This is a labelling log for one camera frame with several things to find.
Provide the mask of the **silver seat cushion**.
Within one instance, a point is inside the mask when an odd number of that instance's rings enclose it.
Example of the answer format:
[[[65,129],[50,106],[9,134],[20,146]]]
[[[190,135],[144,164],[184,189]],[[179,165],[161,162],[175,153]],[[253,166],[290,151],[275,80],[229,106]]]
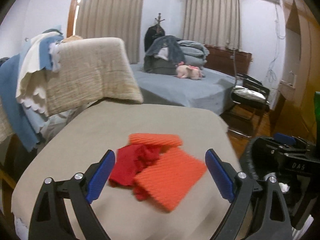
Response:
[[[265,102],[266,100],[266,97],[263,94],[242,86],[236,86],[233,89],[233,93],[241,98],[253,100],[256,102]]]

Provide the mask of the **beige curtain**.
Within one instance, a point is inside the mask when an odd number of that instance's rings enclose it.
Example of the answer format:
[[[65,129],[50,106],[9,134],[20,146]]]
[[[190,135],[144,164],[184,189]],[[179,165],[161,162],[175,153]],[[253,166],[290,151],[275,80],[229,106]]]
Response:
[[[186,0],[183,39],[241,51],[241,0]]]
[[[75,35],[82,38],[117,37],[130,63],[139,62],[143,0],[81,0]]]

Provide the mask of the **wooden wardrobe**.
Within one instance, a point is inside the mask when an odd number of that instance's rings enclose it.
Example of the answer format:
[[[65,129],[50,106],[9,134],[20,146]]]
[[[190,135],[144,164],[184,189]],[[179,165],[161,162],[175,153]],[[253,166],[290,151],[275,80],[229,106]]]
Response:
[[[271,111],[273,133],[316,140],[313,95],[319,90],[319,16],[310,0],[281,0],[284,68]]]

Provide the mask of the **wooden coat rack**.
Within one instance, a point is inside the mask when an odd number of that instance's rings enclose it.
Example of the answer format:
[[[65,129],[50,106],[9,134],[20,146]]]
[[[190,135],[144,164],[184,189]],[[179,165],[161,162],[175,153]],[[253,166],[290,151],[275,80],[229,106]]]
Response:
[[[165,36],[165,31],[161,27],[161,22],[163,22],[164,19],[162,19],[162,15],[160,12],[158,13],[157,18],[155,18],[155,21],[156,21],[156,23],[147,29],[146,34],[144,36],[144,51],[145,52],[148,51],[148,49],[153,44],[154,40],[156,40],[159,37]]]

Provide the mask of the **grey sheeted bed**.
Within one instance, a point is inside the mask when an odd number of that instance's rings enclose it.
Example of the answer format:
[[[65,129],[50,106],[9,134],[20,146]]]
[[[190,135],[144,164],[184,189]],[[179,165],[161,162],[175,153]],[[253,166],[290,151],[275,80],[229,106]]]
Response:
[[[207,109],[217,115],[234,106],[231,92],[235,79],[227,74],[205,68],[202,80],[191,80],[146,73],[141,64],[131,68],[144,103]]]

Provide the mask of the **dark wooden headboard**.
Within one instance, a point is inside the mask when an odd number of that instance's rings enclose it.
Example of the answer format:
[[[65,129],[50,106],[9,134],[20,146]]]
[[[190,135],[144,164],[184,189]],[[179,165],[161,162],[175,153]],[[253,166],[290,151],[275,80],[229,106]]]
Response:
[[[236,50],[235,57],[233,51],[227,48],[204,45],[209,54],[206,56],[206,68],[235,76],[233,59],[235,59],[236,72],[238,74],[248,74],[249,65],[251,63],[252,54]]]

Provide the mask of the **blue white scalloped blanket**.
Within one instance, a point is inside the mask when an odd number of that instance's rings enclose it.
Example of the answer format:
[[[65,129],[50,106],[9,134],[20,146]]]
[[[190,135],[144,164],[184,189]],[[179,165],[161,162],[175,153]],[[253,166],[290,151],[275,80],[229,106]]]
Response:
[[[1,65],[1,103],[13,132],[27,151],[41,141],[48,118],[47,72],[57,71],[50,47],[64,39],[53,27],[24,42],[20,52]]]

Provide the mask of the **beige left curtain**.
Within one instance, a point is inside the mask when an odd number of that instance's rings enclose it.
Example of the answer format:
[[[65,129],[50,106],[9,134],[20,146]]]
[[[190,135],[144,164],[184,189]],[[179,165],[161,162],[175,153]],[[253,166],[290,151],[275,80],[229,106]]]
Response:
[[[82,38],[117,37],[130,63],[139,62],[143,0],[81,0],[75,35]]]

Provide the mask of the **black metal chair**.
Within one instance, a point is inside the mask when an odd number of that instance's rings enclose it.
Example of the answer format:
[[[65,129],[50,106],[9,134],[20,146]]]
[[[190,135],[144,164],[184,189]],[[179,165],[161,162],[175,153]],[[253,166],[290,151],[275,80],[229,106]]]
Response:
[[[268,97],[270,90],[264,87],[260,81],[254,79],[253,77],[247,74],[238,74],[236,72],[235,59],[233,59],[233,66],[235,72],[234,86],[230,93],[233,106],[227,110],[226,113],[223,113],[222,116],[225,118],[229,132],[245,138],[252,138],[257,134],[263,116],[269,109]],[[235,95],[233,93],[233,89],[236,86],[242,86],[263,94],[266,97],[265,102],[256,102]],[[235,113],[235,106],[244,107],[244,109],[247,111],[250,110],[252,113],[251,116],[248,118]]]

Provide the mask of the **red cloth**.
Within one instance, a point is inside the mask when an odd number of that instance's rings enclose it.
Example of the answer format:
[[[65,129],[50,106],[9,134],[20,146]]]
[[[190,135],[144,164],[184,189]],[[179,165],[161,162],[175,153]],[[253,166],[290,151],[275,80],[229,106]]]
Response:
[[[138,201],[148,199],[149,194],[136,184],[135,176],[153,165],[160,158],[160,153],[161,146],[155,145],[131,144],[118,149],[109,184],[131,188]]]

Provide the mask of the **pink plush pig toy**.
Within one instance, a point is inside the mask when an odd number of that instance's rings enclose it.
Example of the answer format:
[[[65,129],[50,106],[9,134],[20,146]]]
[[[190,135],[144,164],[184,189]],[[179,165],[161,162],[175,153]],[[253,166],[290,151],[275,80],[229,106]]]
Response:
[[[180,79],[201,80],[204,77],[199,67],[186,65],[184,62],[177,65],[176,74]]]

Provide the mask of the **beige right curtain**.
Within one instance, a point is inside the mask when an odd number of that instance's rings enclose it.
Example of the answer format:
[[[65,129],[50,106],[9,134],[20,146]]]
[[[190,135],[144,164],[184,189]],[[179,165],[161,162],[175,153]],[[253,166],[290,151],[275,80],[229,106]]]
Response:
[[[241,51],[241,0],[186,0],[183,39]]]

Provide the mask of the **orange ribbed knit cloth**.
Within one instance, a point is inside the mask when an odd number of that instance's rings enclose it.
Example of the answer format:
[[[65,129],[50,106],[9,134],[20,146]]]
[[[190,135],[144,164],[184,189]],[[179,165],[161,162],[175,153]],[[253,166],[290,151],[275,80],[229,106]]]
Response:
[[[129,135],[129,143],[164,150],[134,177],[133,192],[139,201],[151,198],[165,211],[173,211],[206,172],[203,161],[180,148],[183,141],[178,135],[134,133]]]

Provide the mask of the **dark blue grey jacket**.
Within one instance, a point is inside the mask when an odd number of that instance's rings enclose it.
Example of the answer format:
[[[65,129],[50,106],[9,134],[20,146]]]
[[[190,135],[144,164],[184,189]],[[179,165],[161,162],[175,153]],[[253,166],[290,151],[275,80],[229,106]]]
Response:
[[[144,72],[161,75],[176,75],[178,64],[185,61],[184,54],[175,36],[166,35],[153,41],[144,57]]]

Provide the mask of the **white plastic bag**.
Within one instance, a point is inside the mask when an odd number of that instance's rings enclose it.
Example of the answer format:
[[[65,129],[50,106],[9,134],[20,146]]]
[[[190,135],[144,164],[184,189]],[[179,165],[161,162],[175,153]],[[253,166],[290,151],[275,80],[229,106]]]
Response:
[[[290,186],[285,183],[278,183],[282,193],[289,192]]]

